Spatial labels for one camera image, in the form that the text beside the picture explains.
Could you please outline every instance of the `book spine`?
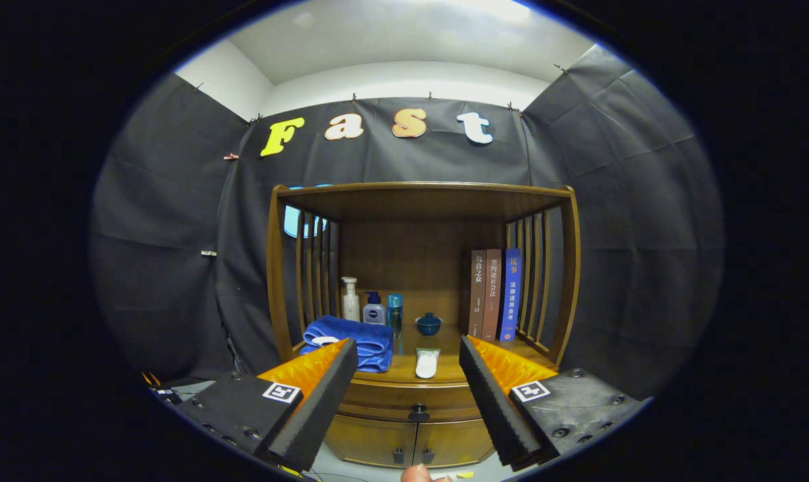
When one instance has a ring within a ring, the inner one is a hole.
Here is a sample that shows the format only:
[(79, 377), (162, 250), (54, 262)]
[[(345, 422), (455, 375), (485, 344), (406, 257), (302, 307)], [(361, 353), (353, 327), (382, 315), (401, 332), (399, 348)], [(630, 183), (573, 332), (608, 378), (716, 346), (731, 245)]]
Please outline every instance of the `book spine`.
[(500, 291), (503, 275), (502, 250), (485, 250), (485, 317), (482, 320), (482, 339), (493, 341), (497, 335), (500, 315)]
[(514, 339), (515, 327), (518, 326), (518, 308), (520, 307), (520, 249), (512, 248), (505, 252), (506, 282), (503, 290), (503, 304), (500, 309), (500, 341)]
[(482, 338), (482, 320), (484, 320), (485, 308), (485, 250), (473, 250), (471, 253), (471, 270), (467, 335)]

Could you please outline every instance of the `yellow letter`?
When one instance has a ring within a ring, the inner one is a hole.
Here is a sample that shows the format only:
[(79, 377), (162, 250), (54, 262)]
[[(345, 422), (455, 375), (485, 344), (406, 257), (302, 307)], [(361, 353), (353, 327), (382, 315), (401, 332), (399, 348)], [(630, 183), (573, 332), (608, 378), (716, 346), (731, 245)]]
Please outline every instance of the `yellow letter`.
[(271, 136), (267, 138), (267, 146), (261, 150), (261, 155), (275, 155), (283, 152), (283, 144), (291, 140), (295, 128), (303, 127), (303, 118), (277, 122), (271, 125)]
[(425, 134), (425, 118), (423, 109), (402, 109), (396, 112), (396, 123), (392, 126), (395, 137), (420, 137)]
[(324, 133), (324, 137), (331, 141), (336, 141), (343, 137), (348, 139), (359, 137), (362, 134), (361, 123), (362, 118), (359, 114), (335, 116), (335, 118), (330, 119), (332, 127)]

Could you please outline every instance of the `orange letter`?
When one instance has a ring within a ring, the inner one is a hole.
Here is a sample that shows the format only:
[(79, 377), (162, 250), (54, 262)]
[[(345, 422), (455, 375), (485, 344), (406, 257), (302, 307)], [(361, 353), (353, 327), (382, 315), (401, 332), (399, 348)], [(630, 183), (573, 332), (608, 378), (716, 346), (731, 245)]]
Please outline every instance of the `orange letter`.
[(392, 134), (395, 137), (420, 137), (425, 134), (425, 123), (420, 120), (425, 118), (423, 109), (402, 109), (396, 112), (395, 125), (392, 126)]
[(261, 156), (283, 152), (283, 144), (288, 143), (295, 134), (295, 129), (301, 127), (303, 127), (303, 118), (289, 119), (271, 125), (271, 136), (267, 138), (267, 146), (261, 150)]

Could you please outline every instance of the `cabinet knob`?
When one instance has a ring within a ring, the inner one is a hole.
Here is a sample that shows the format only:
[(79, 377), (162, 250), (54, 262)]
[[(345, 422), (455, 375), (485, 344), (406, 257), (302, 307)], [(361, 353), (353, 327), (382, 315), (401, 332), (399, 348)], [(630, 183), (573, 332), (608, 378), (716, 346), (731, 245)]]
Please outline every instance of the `cabinet knob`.
[(411, 412), (408, 414), (407, 418), (411, 422), (422, 424), (424, 422), (428, 422), (431, 415), (426, 412), (428, 410), (428, 406), (424, 406), (422, 403), (417, 405), (411, 406)]
[(430, 464), (435, 461), (435, 453), (431, 449), (425, 449), (423, 452), (423, 464)]
[(395, 452), (392, 452), (392, 463), (398, 465), (405, 464), (405, 452), (402, 451), (401, 447), (397, 448)]

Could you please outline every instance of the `white ceiling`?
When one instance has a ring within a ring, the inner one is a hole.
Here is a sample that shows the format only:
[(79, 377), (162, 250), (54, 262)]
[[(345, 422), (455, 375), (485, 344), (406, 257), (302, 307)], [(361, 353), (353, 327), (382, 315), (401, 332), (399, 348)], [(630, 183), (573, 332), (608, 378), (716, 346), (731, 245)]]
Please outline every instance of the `white ceiling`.
[(552, 82), (589, 47), (566, 25), (511, 0), (310, 0), (229, 40), (274, 84), (331, 68), (429, 60)]

